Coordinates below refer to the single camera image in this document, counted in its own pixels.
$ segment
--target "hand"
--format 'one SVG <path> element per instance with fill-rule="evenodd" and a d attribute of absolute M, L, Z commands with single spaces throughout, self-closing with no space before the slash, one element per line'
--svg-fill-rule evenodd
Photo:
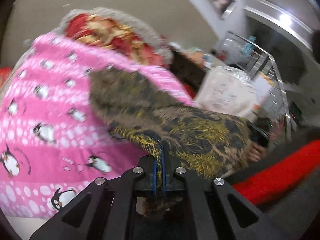
<path fill-rule="evenodd" d="M 266 149 L 256 143 L 251 144 L 250 151 L 248 153 L 248 160 L 257 163 L 262 157 L 265 157 Z"/>

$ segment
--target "black metal bracket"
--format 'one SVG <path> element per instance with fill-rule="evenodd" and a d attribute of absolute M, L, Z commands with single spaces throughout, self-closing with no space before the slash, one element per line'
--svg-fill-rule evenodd
<path fill-rule="evenodd" d="M 165 159 L 166 193 L 183 198 L 185 226 L 179 229 L 181 239 L 287 239 L 272 221 L 223 179 L 202 179 L 195 171 L 180 167 L 181 164 L 173 166 L 174 157 Z M 139 167 L 126 171 L 120 178 L 109 181 L 97 178 L 30 239 L 155 239 L 152 235 L 139 238 L 135 229 L 141 228 L 141 219 L 135 211 L 137 197 L 154 197 L 153 161 L 153 157 L 144 156 L 140 158 Z"/>

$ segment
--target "cartoon penguin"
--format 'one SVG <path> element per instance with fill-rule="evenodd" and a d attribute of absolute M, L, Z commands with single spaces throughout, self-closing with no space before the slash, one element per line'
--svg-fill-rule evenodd
<path fill-rule="evenodd" d="M 61 38 L 52 38 L 50 40 L 50 43 L 53 44 L 53 45 L 58 45 L 61 41 L 62 41 Z"/>
<path fill-rule="evenodd" d="M 70 62 L 75 62 L 77 59 L 77 54 L 74 52 L 71 52 L 67 55 L 68 60 L 70 60 Z"/>
<path fill-rule="evenodd" d="M 27 70 L 24 69 L 24 70 L 21 71 L 21 73 L 19 74 L 18 78 L 19 79 L 24 78 L 26 75 L 27 75 Z"/>
<path fill-rule="evenodd" d="M 56 210 L 64 208 L 76 195 L 77 192 L 74 189 L 66 190 L 59 193 L 60 189 L 57 189 L 54 193 L 51 204 Z"/>
<path fill-rule="evenodd" d="M 76 82 L 75 82 L 73 79 L 71 79 L 71 78 L 66 79 L 66 80 L 64 81 L 64 84 L 65 84 L 67 87 L 69 87 L 69 88 L 73 88 L 73 87 L 76 86 Z"/>
<path fill-rule="evenodd" d="M 7 146 L 7 150 L 5 152 L 2 152 L 0 162 L 3 164 L 5 170 L 7 171 L 9 178 L 12 178 L 19 175 L 20 165 L 16 157 L 14 157 L 10 152 L 8 144 L 6 143 L 5 145 Z"/>
<path fill-rule="evenodd" d="M 101 171 L 103 174 L 106 174 L 107 172 L 112 171 L 111 166 L 109 166 L 105 160 L 103 160 L 97 156 L 91 155 L 88 158 L 88 161 L 89 161 L 89 164 L 87 164 L 87 166 L 94 167 L 98 171 Z"/>
<path fill-rule="evenodd" d="M 49 60 L 43 60 L 40 65 L 45 68 L 45 69 L 52 69 L 53 68 L 53 65 L 54 63 L 52 61 L 49 61 Z"/>
<path fill-rule="evenodd" d="M 73 119 L 79 121 L 79 122 L 84 122 L 85 120 L 87 120 L 87 117 L 86 115 L 75 109 L 75 108 L 71 108 L 69 111 L 68 111 L 68 114 L 70 114 L 72 116 Z"/>
<path fill-rule="evenodd" d="M 49 87 L 45 85 L 37 85 L 33 92 L 37 98 L 47 98 L 49 96 Z"/>
<path fill-rule="evenodd" d="M 19 106 L 13 99 L 8 107 L 8 113 L 9 115 L 16 115 L 18 110 L 19 110 Z"/>
<path fill-rule="evenodd" d="M 30 50 L 30 56 L 33 56 L 34 54 L 36 54 L 36 48 L 32 47 L 32 49 Z"/>
<path fill-rule="evenodd" d="M 33 133 L 41 140 L 48 143 L 55 143 L 53 126 L 50 124 L 42 124 L 41 122 L 33 128 Z"/>
<path fill-rule="evenodd" d="M 106 69 L 110 69 L 110 68 L 112 68 L 114 66 L 114 64 L 108 64 L 108 65 L 106 65 Z"/>
<path fill-rule="evenodd" d="M 89 73 L 92 71 L 92 68 L 88 68 L 85 72 L 84 72 L 84 76 L 89 75 Z"/>

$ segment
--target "silver screw head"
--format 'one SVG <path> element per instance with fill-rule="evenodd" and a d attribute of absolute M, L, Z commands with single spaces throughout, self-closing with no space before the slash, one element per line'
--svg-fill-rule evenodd
<path fill-rule="evenodd" d="M 99 177 L 94 180 L 95 184 L 102 185 L 105 182 L 105 178 Z"/>
<path fill-rule="evenodd" d="M 214 183 L 218 186 L 222 186 L 224 184 L 224 180 L 222 178 L 214 179 Z"/>
<path fill-rule="evenodd" d="M 176 168 L 176 173 L 179 173 L 179 174 L 183 174 L 186 172 L 186 169 L 184 167 L 178 167 Z"/>
<path fill-rule="evenodd" d="M 143 172 L 143 168 L 142 167 L 135 167 L 135 168 L 133 168 L 133 172 L 139 174 L 139 173 Z"/>

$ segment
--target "black device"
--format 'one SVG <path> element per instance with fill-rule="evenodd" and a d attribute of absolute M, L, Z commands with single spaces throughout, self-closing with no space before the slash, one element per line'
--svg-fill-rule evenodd
<path fill-rule="evenodd" d="M 269 135 L 261 128 L 257 127 L 251 122 L 247 122 L 248 127 L 250 128 L 250 140 L 256 142 L 262 147 L 268 147 L 270 140 Z"/>
<path fill-rule="evenodd" d="M 156 161 L 144 156 L 121 177 L 97 178 L 40 227 L 30 240 L 286 240 L 257 207 L 221 178 L 203 179 L 163 147 L 162 187 Z M 150 221 L 136 212 L 137 197 L 183 200 L 171 221 Z"/>

